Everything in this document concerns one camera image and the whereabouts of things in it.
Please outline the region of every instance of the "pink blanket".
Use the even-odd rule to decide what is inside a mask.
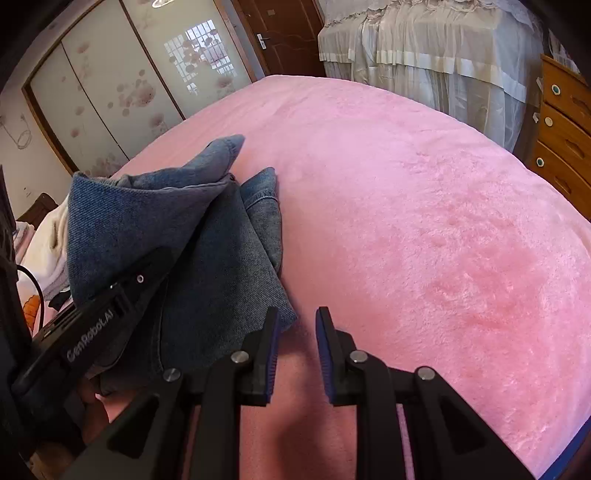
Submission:
[[[353,82],[269,77],[202,110],[121,173],[244,134],[233,172],[280,182],[281,338],[271,405],[246,408],[241,471],[352,479],[355,414],[322,389],[314,312],[390,366],[431,365],[540,476],[591,415],[591,228],[467,125]]]

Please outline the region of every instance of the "metal bolt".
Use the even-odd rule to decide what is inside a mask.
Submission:
[[[368,360],[368,354],[363,350],[354,350],[349,354],[349,358],[356,364],[365,363]]]
[[[168,370],[164,371],[162,376],[164,381],[176,382],[179,378],[181,378],[181,371],[178,368],[169,368]]]
[[[418,369],[418,377],[421,380],[433,380],[435,378],[435,370],[429,367],[421,367]]]
[[[244,362],[247,362],[250,357],[251,356],[248,355],[248,353],[246,353],[244,350],[238,350],[230,356],[230,359],[235,364],[243,364]]]

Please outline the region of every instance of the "pile of clothes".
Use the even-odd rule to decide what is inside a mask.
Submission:
[[[79,306],[154,249],[173,253],[164,281],[137,306],[139,321],[93,366],[103,394],[142,387],[168,368],[208,367],[260,329],[270,306],[283,329],[296,320],[278,278],[275,171],[239,185],[229,170],[243,142],[241,135],[215,140],[184,167],[139,176],[77,173],[66,201],[40,225],[24,264],[46,300],[69,288]],[[19,288],[21,300],[34,294],[30,286]]]

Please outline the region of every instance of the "wooden dresser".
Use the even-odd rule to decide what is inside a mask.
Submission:
[[[539,135],[528,167],[591,220],[591,89],[546,56],[543,72]]]

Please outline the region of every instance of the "frosted glass panel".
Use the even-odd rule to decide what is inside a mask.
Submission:
[[[180,123],[117,0],[91,10],[62,44],[90,101],[129,158]]]
[[[251,83],[213,0],[124,0],[185,117]]]
[[[81,171],[108,177],[127,163],[86,97],[61,46],[35,74],[31,88],[57,139]]]

